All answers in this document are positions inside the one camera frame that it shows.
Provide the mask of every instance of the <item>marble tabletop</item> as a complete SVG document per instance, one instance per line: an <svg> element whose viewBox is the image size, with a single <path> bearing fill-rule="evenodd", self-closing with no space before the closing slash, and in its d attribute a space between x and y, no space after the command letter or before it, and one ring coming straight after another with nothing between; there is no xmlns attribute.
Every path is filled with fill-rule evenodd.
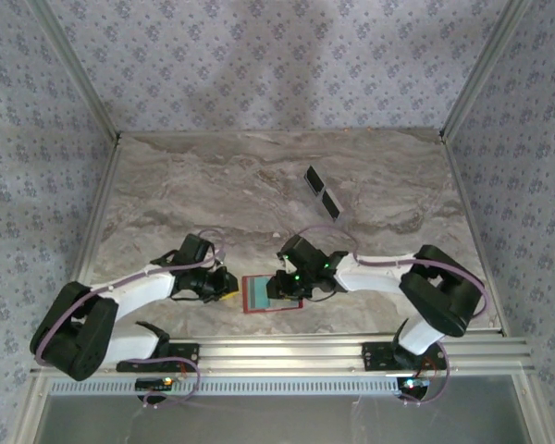
<svg viewBox="0 0 555 444"><path fill-rule="evenodd" d="M218 227L226 265L238 278L272 274L276 252L294 233L331 223L304 182L309 165L326 174L345 212L339 224L360 253L395 255L437 245L483 277L443 147L432 129L234 132L122 136L117 176L92 283L123 277ZM329 254L352 248L345 236L305 237ZM172 337L394 332L414 313L401 295L337 294L303 309L244 314L241 297L154 302L128 316ZM499 327L495 309L470 327Z"/></svg>

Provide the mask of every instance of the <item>wall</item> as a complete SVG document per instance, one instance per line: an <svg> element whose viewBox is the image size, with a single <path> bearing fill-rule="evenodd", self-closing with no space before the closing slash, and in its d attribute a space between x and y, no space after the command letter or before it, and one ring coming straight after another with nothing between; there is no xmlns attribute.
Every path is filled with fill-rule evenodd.
<svg viewBox="0 0 555 444"><path fill-rule="evenodd" d="M119 130L436 127L505 0L52 0Z"/></svg>
<svg viewBox="0 0 555 444"><path fill-rule="evenodd" d="M555 416L555 0L533 2L450 145Z"/></svg>
<svg viewBox="0 0 555 444"><path fill-rule="evenodd" d="M0 442L110 147L24 1L0 2Z"/></svg>

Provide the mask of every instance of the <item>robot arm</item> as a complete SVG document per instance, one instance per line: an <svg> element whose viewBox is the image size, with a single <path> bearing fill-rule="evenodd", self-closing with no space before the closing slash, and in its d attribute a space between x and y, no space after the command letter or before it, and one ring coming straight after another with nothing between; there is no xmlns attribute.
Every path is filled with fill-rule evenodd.
<svg viewBox="0 0 555 444"><path fill-rule="evenodd" d="M214 245L188 235L180 249L153 260L141 272L92 288L70 282L59 292L31 340L35 354L53 325L89 292L104 289L68 316L49 339L41 358L76 380L83 380L102 364L128 359L166 357L168 336L145 324L122 326L124 316L144 305L166 299L182 290L194 291L203 302L217 301L238 290L237 279L216 262L209 268L173 270L199 264Z"/></svg>
<svg viewBox="0 0 555 444"><path fill-rule="evenodd" d="M431 245L424 245L416 254L394 258L356 258L348 252L326 256L296 235L277 257L290 262L296 271L278 270L267 283L269 298L311 299L314 288L325 292L377 290L406 296L417 313L401 325L393 342L395 359L405 368L419 368L427 349L444 336L462 336L481 298L481 292L470 280L441 268L414 264L430 261L466 272Z"/></svg>

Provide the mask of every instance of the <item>purple cable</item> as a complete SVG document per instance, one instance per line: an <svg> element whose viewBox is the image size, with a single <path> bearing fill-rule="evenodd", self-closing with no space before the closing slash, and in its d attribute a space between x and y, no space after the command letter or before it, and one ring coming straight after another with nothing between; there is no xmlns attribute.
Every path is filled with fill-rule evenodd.
<svg viewBox="0 0 555 444"><path fill-rule="evenodd" d="M142 279L142 278L147 278L148 276L151 276L151 275L158 275L158 274L166 273L166 272L169 272L169 271L191 270L193 268L197 268L198 266L209 264L210 262L215 261L215 259L224 252L224 249L226 247L226 239L225 239L224 235L222 234L222 232L219 231L218 229L206 228L206 229L203 229L202 231L200 231L200 234L205 233L205 232L213 232L213 233L217 234L220 237L220 248L218 248L218 250L215 251L214 254L212 254L211 257L203 260L202 262L199 262L197 264L189 264L189 265L166 266L166 267L162 267L162 268L156 268L154 270L141 271L139 273L136 273L135 275L124 277L123 279L121 279L121 280L119 280L119 281L117 281L117 282L115 282L111 285L108 285L106 287L101 287L100 289L97 289L97 290L91 290L89 293L85 294L80 299L78 299L76 302L74 302L72 305L70 305L70 307L57 319L57 321L54 322L54 325L45 334L45 336L43 337L42 341L39 344L39 347L37 347L37 352L35 353L35 361L37 362L37 364L47 366L47 363L42 359L42 356L43 356L43 352L45 352L45 348L47 347L47 344L49 344L49 341L52 340L52 338L56 334L57 330L60 329L62 327L62 325L64 325L66 320L69 317L71 317L72 314L78 308L82 307L82 305L85 302L87 302L89 299L96 296L97 294L104 293L104 292L107 292L107 291L110 291L110 290L118 289L120 287L123 287L124 285L130 284L131 282L134 282L134 281Z"/></svg>
<svg viewBox="0 0 555 444"><path fill-rule="evenodd" d="M417 398L411 395L406 395L404 393L400 395L399 398L401 398L402 400L409 400L412 403L417 404L417 406L419 407L419 405L421 404L428 404L430 402L434 402L435 400L438 400L444 394L444 392L446 391L446 387L448 386L448 381L450 380L450 360L448 359L448 352L446 351L442 343L437 342L437 345L442 350L442 354L444 355L444 362L446 363L446 377L444 377L444 382L442 382L442 387L440 388L438 393L436 393L436 395L434 395L429 400L425 400L425 401L418 400Z"/></svg>
<svg viewBox="0 0 555 444"><path fill-rule="evenodd" d="M197 364L194 361L191 361L189 359L180 358L178 356L173 356L173 357L168 357L168 358L128 359L127 362L132 363L132 364L157 364L157 363L172 363L172 362L183 363L183 364L187 364L189 367L191 367L193 370L195 370L195 373L197 374L197 380L195 381L195 384L193 385L193 388L183 398L168 396L168 395L166 395L166 393L163 393L162 391L149 391L148 393L146 393L144 395L144 399L143 399L144 407L147 407L149 405L148 404L148 398L150 398L151 396L162 396L162 397L166 398L166 401L163 402L162 404L155 404L153 406L153 408L155 408L155 409L158 409L159 407L163 407L163 408L172 407L174 405L181 404L181 403L191 399L193 397L193 395L195 395L197 390L199 390L199 388L200 388L200 382L202 381L202 372L200 370L200 367L198 367Z"/></svg>
<svg viewBox="0 0 555 444"><path fill-rule="evenodd" d="M362 259L358 258L358 249L359 249L358 240L356 240L349 232L347 232L346 230L344 230L342 228L331 227L330 225L312 225L310 227L306 227L302 231L299 231L297 234L301 235L306 231L315 230L315 229L322 229L322 230L328 230L328 231L337 231L341 234L344 234L349 239L351 239L351 241L354 244L353 252L351 252L351 254L353 255L353 259L355 259L355 261L360 265L365 265L365 266L398 266L398 265L433 266L435 268L441 268L443 270L450 271L451 273L454 273L454 274L460 276L461 278L464 278L464 279L468 280L473 285L475 285L475 287L481 292L481 296L483 296L483 307L481 308L481 310L479 310L476 314L473 315L473 319L477 319L478 317L480 317L487 310L489 305L491 304L491 300L489 298L489 293L487 293L486 288L479 281L479 279L474 277L472 274L467 273L464 270L461 270L460 268L458 268L456 266L444 264L443 262L438 262L438 261L428 261L426 259L404 259L404 260L401 260L401 261L386 261L386 262L363 261Z"/></svg>

